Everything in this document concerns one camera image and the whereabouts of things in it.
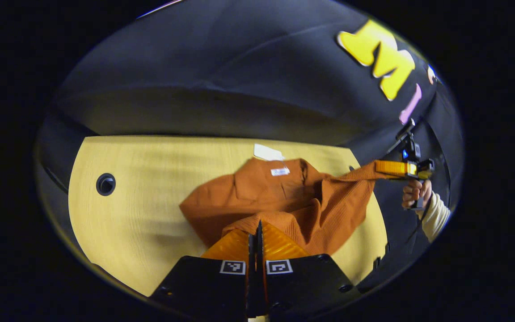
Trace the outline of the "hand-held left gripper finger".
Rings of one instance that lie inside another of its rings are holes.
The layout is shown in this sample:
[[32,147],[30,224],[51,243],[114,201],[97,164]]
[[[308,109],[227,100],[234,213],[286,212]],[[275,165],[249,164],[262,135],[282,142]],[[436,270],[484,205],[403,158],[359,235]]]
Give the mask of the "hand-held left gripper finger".
[[255,235],[235,229],[200,257],[181,257],[149,298],[190,322],[245,322],[254,251]]
[[270,321],[315,321],[354,301],[354,284],[327,254],[308,254],[267,222],[257,229]]

